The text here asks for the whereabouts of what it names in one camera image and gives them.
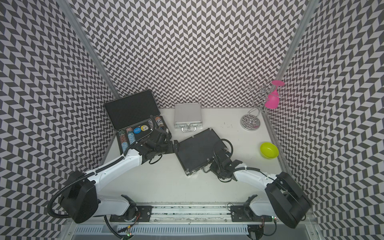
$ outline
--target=yellow poker chip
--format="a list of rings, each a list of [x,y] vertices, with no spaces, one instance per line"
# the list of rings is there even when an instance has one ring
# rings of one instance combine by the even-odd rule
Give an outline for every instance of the yellow poker chip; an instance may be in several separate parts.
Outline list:
[[[147,131],[149,127],[147,125],[141,126],[141,131]]]

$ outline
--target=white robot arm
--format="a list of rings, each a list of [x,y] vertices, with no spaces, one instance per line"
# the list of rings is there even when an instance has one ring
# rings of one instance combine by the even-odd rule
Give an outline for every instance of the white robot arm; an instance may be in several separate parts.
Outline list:
[[[76,223],[104,215],[119,215],[132,220],[137,209],[129,197],[103,196],[99,193],[112,180],[155,155],[173,153],[173,145],[167,134],[170,133],[155,129],[146,141],[134,144],[125,155],[122,154],[85,174],[73,172],[67,180],[68,185],[59,190],[48,203],[48,213],[58,218],[71,217]],[[250,218],[277,216],[287,226],[295,228],[309,210],[310,200],[288,174],[268,174],[257,168],[247,167],[239,160],[232,161],[232,154],[228,154],[225,149],[216,150],[214,155],[215,161],[210,170],[219,178],[245,182],[263,192],[248,199],[245,211],[248,211]],[[52,210],[54,200],[60,195],[59,204],[67,215],[59,215]]]

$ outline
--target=poker chip case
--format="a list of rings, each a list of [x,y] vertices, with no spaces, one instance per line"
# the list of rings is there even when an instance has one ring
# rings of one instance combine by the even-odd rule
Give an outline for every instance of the poker chip case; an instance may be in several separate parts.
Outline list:
[[[153,115],[158,125],[164,124],[168,128],[163,117],[160,116],[160,110],[151,90],[105,103],[104,107],[113,128],[117,131],[121,154],[132,142],[151,132],[154,123],[150,115]]]

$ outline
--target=plastic bowl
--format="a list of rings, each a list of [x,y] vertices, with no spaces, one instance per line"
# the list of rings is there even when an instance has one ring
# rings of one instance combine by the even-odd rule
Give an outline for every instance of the plastic bowl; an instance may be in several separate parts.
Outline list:
[[[270,142],[265,142],[260,146],[260,152],[266,159],[274,159],[279,156],[279,150]]]

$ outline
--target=case lid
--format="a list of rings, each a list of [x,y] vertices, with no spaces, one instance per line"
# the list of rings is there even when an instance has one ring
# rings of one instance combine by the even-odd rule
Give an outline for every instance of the case lid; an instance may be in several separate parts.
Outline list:
[[[175,104],[174,124],[202,123],[200,103]]]
[[[160,115],[151,90],[114,100],[104,107],[116,130],[147,120],[150,115]]]

